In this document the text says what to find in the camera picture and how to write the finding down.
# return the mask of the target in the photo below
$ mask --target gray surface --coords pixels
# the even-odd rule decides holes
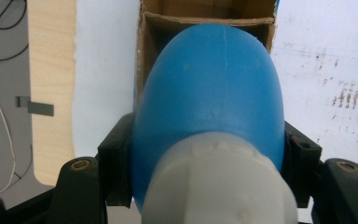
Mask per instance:
[[[0,0],[0,12],[7,4],[8,1]],[[0,26],[12,24],[20,17],[22,10],[23,2],[15,1],[0,20]],[[7,31],[0,30],[0,58],[19,52],[27,43],[28,27],[25,17],[15,28]],[[0,62],[0,105],[7,118],[13,140],[17,160],[16,174],[23,176],[20,181],[17,176],[14,176],[12,187],[0,194],[7,208],[49,189],[34,178],[31,115],[28,114],[27,108],[16,107],[15,104],[16,96],[30,96],[29,73],[28,50],[15,59]],[[0,189],[9,180],[12,164],[7,133],[0,116]]]

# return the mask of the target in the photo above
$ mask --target white cap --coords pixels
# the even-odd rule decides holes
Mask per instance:
[[[297,223],[296,201],[273,163],[249,143],[228,133],[203,133],[161,158],[142,223]]]

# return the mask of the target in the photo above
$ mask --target brown cardboard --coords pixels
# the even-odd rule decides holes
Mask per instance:
[[[274,8],[273,0],[144,0],[138,27],[136,102],[157,57],[185,28],[202,23],[234,26],[254,35],[270,51]]]

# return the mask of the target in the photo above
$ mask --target white wire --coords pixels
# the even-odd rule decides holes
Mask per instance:
[[[11,156],[13,158],[13,167],[11,169],[10,179],[7,181],[7,184],[5,185],[5,187],[0,189],[0,193],[2,193],[3,191],[7,190],[10,187],[10,183],[13,180],[13,176],[14,176],[14,173],[16,170],[16,156],[14,154],[13,141],[11,139],[10,130],[8,128],[7,120],[6,120],[4,112],[2,111],[1,106],[0,106],[0,115],[1,115],[2,121],[4,122],[4,125],[5,125],[8,142],[10,143],[10,152],[11,152]]]

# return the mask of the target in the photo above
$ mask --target wooden surface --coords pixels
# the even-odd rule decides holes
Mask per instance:
[[[32,101],[54,105],[54,117],[32,115],[34,174],[55,185],[61,167],[74,157],[76,0],[29,1],[28,19]]]

